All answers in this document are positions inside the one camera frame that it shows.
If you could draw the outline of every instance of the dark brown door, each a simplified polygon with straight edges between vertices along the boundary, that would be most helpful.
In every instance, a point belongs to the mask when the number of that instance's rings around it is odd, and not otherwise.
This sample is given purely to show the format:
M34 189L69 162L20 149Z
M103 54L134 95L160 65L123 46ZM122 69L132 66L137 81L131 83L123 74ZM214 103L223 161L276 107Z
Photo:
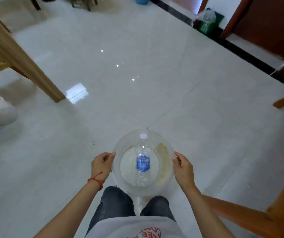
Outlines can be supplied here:
M234 33L284 58L284 0L254 0Z

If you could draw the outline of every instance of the person's left hand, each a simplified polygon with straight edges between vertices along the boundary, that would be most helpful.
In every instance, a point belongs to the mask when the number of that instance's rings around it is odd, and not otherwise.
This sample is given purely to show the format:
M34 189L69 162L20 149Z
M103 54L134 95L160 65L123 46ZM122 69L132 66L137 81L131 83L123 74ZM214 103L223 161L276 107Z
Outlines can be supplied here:
M105 181L111 172L111 165L115 156L116 152L102 153L95 157L94 160L91 162L90 178L94 178L96 176L96 180Z

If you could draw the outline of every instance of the white wall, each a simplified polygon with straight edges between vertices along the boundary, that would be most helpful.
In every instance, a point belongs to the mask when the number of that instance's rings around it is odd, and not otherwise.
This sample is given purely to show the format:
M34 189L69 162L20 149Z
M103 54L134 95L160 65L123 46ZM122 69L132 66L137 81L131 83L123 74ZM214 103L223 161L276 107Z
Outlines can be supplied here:
M206 8L209 7L224 15L224 19L219 25L222 29L224 29L240 2L241 0L208 0Z

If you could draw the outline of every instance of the green trash bin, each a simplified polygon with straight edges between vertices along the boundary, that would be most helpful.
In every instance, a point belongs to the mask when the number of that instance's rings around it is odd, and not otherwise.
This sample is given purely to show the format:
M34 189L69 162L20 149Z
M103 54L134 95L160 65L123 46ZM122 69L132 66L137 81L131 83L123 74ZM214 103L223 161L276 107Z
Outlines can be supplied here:
M209 35L216 27L219 26L219 24L221 23L221 21L224 18L224 15L221 15L220 13L215 12L216 15L216 21L212 22L212 23L207 23L204 21L200 21L198 27L196 28L198 31L200 31L201 33L205 34L205 35Z

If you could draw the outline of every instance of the jeans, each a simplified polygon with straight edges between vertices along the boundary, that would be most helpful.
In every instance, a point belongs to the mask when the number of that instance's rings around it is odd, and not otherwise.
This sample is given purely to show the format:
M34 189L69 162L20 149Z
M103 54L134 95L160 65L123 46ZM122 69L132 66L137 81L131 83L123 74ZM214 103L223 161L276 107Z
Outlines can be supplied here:
M109 186L102 194L100 204L90 221L86 235L101 220L125 216L135 216L133 200L120 188ZM163 196L153 197L141 211L140 216L166 216L176 222L168 200Z

